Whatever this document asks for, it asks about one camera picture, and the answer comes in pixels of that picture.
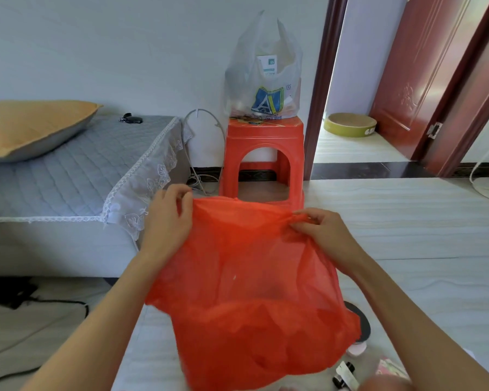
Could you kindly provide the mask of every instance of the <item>door frame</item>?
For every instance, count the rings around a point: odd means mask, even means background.
[[[437,177],[453,175],[489,120],[489,24],[483,38],[438,119],[443,125],[437,138],[420,162]]]
[[[313,93],[310,103],[310,112],[306,123],[305,133],[305,174],[304,179],[309,180],[319,139],[322,116],[326,108],[326,99],[332,81],[335,57],[339,47],[340,33],[346,13],[348,0],[329,0],[322,32],[321,51],[319,62],[313,82]]]
[[[329,0],[305,134],[305,172],[309,180],[326,99],[330,89],[340,32],[348,0]],[[438,121],[444,121],[435,140],[427,140],[419,163],[438,177],[450,177],[489,120],[489,16],[479,46],[457,77]]]

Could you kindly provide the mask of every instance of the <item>yellow pillow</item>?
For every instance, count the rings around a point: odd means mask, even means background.
[[[54,149],[83,130],[99,107],[79,100],[0,101],[0,162],[26,160]],[[68,128],[68,134],[56,134]],[[29,149],[19,153],[26,146]],[[13,153],[16,156],[7,159]]]

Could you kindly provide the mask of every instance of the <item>hand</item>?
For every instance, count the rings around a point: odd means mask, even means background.
[[[344,274],[354,278],[356,271],[370,256],[360,247],[338,213],[321,209],[304,209],[313,223],[294,223],[293,229],[313,238],[324,253]]]
[[[181,215],[178,214],[178,201]],[[168,261],[192,229],[192,206],[192,188],[186,185],[172,184],[166,191],[157,191],[145,217],[140,253],[151,259]]]

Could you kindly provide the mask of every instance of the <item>stool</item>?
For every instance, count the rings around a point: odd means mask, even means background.
[[[252,150],[270,147],[277,150],[275,162],[241,162]],[[220,196],[237,197],[239,170],[274,170],[277,181],[290,187],[288,199],[270,202],[290,210],[304,207],[304,130],[298,117],[270,121],[230,118],[226,136],[225,161],[220,181]]]

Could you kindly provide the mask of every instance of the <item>forearm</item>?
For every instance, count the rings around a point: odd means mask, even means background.
[[[489,390],[489,373],[441,330],[371,258],[355,281],[417,390]]]
[[[110,390],[146,294],[161,269],[138,254],[104,300],[24,386],[31,390]]]

